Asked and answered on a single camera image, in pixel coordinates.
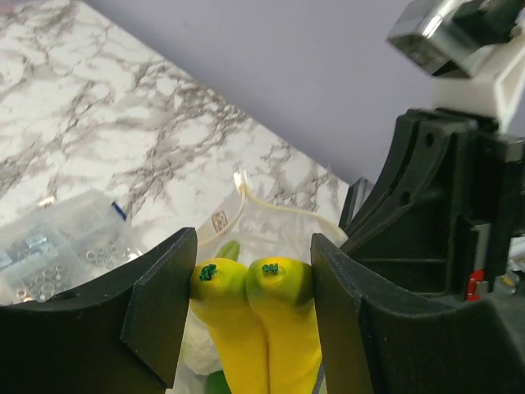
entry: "black plastic housing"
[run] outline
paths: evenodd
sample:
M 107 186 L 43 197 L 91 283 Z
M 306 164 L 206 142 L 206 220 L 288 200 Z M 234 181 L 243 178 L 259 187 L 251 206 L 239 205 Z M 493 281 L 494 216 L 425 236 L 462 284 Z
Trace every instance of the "black plastic housing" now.
M 387 281 L 318 234 L 312 265 L 328 392 L 525 392 L 525 298 L 444 305 Z
M 175 379 L 197 236 L 45 303 L 0 308 L 2 394 L 163 394 Z
M 482 270 L 491 291 L 510 239 L 523 230 L 523 139 L 490 119 L 409 110 L 397 119 L 385 166 L 341 250 L 428 297 L 465 300 Z M 350 190 L 343 213 L 354 197 Z

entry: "screw hole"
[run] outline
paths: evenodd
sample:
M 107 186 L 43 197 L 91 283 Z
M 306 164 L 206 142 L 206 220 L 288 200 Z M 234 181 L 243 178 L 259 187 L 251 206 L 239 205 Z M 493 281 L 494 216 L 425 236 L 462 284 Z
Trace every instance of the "screw hole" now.
M 425 135 L 425 146 L 427 148 L 430 148 L 434 145 L 434 135 L 432 133 L 428 133 Z
M 404 207 L 405 205 L 408 205 L 410 203 L 410 193 L 408 191 L 405 191 L 400 197 L 399 197 L 399 205 Z

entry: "white robot part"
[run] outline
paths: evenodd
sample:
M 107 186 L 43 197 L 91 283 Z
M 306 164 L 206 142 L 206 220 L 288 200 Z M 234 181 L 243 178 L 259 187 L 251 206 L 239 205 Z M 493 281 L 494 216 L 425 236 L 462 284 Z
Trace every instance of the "white robot part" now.
M 434 78 L 432 104 L 459 112 L 494 117 L 505 133 L 525 85 L 525 25 L 507 44 L 495 45 L 492 54 L 471 79 Z

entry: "label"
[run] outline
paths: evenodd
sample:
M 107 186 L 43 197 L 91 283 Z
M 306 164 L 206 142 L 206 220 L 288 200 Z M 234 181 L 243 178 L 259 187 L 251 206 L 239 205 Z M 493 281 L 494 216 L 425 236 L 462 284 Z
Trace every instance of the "label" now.
M 215 232 L 221 232 L 226 226 L 228 226 L 228 218 L 224 211 L 215 212 L 212 215 L 212 225 Z

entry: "green vegetable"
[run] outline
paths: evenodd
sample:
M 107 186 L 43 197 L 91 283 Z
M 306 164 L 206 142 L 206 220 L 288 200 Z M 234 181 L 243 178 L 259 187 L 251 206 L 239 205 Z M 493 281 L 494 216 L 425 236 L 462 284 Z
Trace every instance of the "green vegetable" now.
M 216 258 L 239 261 L 240 243 L 237 241 L 226 242 L 217 252 Z
M 231 394 L 224 372 L 217 371 L 208 375 L 204 394 Z

